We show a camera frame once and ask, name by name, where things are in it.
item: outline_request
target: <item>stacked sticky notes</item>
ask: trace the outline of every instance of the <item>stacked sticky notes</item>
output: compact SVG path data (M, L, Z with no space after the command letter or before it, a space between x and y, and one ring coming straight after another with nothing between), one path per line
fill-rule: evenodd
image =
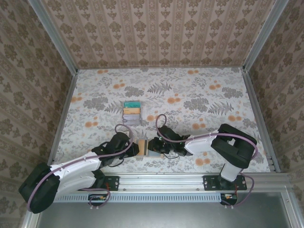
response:
M139 101L126 101L123 105L123 123L125 125L140 125L141 103Z

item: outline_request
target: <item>floral tablecloth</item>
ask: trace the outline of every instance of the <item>floral tablecloth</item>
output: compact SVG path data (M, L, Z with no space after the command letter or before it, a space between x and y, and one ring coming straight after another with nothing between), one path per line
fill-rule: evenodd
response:
M259 155L245 171L269 172L240 68L80 70L55 163L79 157L110 140L115 125L122 123L122 103L128 100L142 104L142 125L131 127L136 140L156 136L159 114L166 114L167 125L181 135L209 133L228 123L258 141ZM177 159L150 152L102 171L219 172L224 163L216 152Z

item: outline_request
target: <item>gray floor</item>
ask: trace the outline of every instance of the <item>gray floor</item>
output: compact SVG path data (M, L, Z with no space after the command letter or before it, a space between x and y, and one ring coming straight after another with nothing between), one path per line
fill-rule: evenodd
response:
M98 210L84 203L54 203L38 228L289 228L277 193L255 193L225 209L219 203L109 203Z

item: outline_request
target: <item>green sticky note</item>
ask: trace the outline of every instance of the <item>green sticky note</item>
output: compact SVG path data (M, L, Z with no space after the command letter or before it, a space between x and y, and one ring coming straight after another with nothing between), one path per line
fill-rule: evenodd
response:
M139 101L126 101L123 103L124 108L140 108L141 103Z

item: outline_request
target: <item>wall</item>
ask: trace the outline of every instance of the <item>wall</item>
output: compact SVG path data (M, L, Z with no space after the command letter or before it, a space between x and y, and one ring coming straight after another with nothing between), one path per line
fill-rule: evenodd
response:
M304 1L289 1L249 73L280 167L303 208Z
M275 0L43 0L78 68L240 66Z
M0 227L18 227L18 188L46 162L71 75L29 3L0 1Z

